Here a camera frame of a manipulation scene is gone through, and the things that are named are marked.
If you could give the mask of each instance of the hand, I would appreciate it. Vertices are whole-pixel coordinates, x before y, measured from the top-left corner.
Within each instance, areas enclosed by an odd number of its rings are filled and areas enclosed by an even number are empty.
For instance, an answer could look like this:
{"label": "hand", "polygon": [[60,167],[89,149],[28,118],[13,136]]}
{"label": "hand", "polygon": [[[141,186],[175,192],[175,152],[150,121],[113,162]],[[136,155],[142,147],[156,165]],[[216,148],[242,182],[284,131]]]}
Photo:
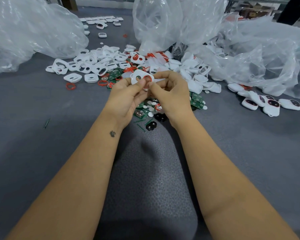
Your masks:
{"label": "hand", "polygon": [[148,92],[142,89],[145,84],[144,79],[134,85],[131,85],[130,78],[117,82],[112,87],[102,114],[114,118],[118,127],[123,130],[130,123],[136,107],[148,97]]}
{"label": "hand", "polygon": [[155,98],[159,100],[171,125],[176,128],[184,118],[193,115],[188,84],[180,74],[173,71],[158,72],[154,78],[165,78],[157,83],[150,82],[149,88]]}

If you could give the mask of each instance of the forearm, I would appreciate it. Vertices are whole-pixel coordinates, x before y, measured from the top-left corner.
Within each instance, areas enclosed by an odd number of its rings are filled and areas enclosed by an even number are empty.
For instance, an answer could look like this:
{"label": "forearm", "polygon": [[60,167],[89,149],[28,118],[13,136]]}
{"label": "forearm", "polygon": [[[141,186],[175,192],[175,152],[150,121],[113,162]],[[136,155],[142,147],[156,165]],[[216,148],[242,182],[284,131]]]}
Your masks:
{"label": "forearm", "polygon": [[7,239],[92,239],[121,131],[101,113]]}
{"label": "forearm", "polygon": [[201,212],[215,240],[298,239],[194,116],[176,129]]}

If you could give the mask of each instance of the gray work surface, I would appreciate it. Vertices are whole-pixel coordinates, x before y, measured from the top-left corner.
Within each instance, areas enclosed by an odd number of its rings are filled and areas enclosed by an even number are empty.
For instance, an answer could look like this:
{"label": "gray work surface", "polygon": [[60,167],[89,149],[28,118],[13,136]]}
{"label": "gray work surface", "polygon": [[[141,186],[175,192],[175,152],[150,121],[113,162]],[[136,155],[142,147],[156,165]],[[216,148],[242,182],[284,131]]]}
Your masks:
{"label": "gray work surface", "polygon": [[[80,10],[80,17],[87,16],[87,8]],[[108,24],[100,31],[90,25],[87,48],[102,47],[100,42],[121,50],[126,44],[138,46],[132,16],[122,17],[121,27]],[[108,38],[98,38],[98,32]],[[84,79],[67,90],[63,75],[45,72],[53,61],[37,53],[19,71],[0,74],[0,239],[67,161],[110,93]],[[281,109],[279,117],[270,118],[260,109],[244,108],[243,98],[221,85],[220,94],[202,93],[208,110],[196,110],[197,119],[288,224],[300,229],[300,111]],[[169,121],[146,133],[132,122],[124,129],[96,236],[134,239],[128,237],[140,234],[210,239]]]}

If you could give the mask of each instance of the person's right hand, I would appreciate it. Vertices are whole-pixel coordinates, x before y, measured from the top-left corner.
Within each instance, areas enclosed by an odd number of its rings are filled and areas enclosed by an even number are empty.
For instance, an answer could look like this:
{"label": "person's right hand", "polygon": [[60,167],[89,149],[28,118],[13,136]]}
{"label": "person's right hand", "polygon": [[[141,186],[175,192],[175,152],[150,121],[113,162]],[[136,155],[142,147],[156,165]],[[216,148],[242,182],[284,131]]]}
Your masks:
{"label": "person's right hand", "polygon": [[154,74],[154,78],[165,78],[157,83],[150,82],[149,88],[155,98],[159,100],[171,125],[177,128],[188,116],[193,115],[188,83],[179,73],[173,71],[158,72]]}

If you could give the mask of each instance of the wrist tattoo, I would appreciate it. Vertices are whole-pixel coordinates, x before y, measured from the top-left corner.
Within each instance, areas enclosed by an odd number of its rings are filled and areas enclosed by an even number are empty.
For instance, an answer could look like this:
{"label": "wrist tattoo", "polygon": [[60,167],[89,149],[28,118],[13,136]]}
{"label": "wrist tattoo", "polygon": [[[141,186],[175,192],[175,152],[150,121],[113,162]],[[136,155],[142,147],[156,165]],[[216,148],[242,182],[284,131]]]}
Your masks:
{"label": "wrist tattoo", "polygon": [[112,131],[110,131],[110,136],[111,136],[111,137],[114,137],[114,136],[115,136],[115,134],[116,134],[116,133],[115,133],[113,130],[112,130]]}

